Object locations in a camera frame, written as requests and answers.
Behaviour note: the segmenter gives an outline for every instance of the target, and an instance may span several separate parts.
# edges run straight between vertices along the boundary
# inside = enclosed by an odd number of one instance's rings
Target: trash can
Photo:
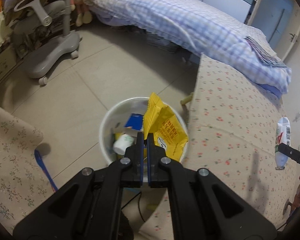
[[[116,160],[116,154],[112,149],[114,143],[114,135],[113,135],[114,130],[123,131],[123,127],[126,124],[131,114],[144,115],[148,108],[148,101],[149,98],[145,98],[145,97],[130,98],[120,103],[117,103],[106,113],[100,125],[99,144],[101,147],[102,155],[105,158],[108,165],[110,165],[112,162]],[[176,115],[176,117],[178,118],[183,130],[188,135],[188,130],[182,117],[172,107],[171,109]],[[183,148],[183,154],[181,156],[180,162],[182,162],[186,156],[187,147],[188,147],[188,143],[186,143],[185,147]],[[144,182],[148,181],[146,165],[144,168],[143,181]]]

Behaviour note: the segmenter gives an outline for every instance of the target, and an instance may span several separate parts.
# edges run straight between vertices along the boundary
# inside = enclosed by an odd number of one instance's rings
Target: pink plush toy
[[[83,0],[71,0],[71,9],[77,9],[78,17],[75,22],[76,26],[81,26],[82,24],[87,24],[92,21],[92,14],[89,11],[88,6],[83,2]]]

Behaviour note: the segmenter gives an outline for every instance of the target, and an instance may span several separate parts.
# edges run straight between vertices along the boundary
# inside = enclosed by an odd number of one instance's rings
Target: yellow plastic packaging
[[[170,106],[155,93],[151,94],[143,117],[143,133],[145,139],[153,133],[154,144],[164,148],[169,158],[180,161],[188,136]]]

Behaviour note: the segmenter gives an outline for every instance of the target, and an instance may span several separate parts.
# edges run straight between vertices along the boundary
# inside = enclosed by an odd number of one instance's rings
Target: pink floral pattern
[[[0,108],[0,223],[10,233],[53,193],[34,158],[42,139],[40,130]]]
[[[184,166],[206,167],[275,226],[283,224],[284,205],[294,197],[296,164],[289,160],[284,171],[275,170],[276,123],[285,115],[280,101],[234,68],[206,56],[193,98]],[[167,201],[157,208],[160,214],[167,210]],[[171,218],[152,216],[141,233],[173,239]]]

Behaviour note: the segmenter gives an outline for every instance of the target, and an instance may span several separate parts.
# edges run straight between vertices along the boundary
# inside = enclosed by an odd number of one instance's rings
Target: plaid bedspread
[[[123,20],[172,41],[192,53],[226,63],[257,84],[288,92],[291,69],[264,65],[245,37],[250,36],[271,56],[264,34],[198,0],[90,0],[98,14]]]

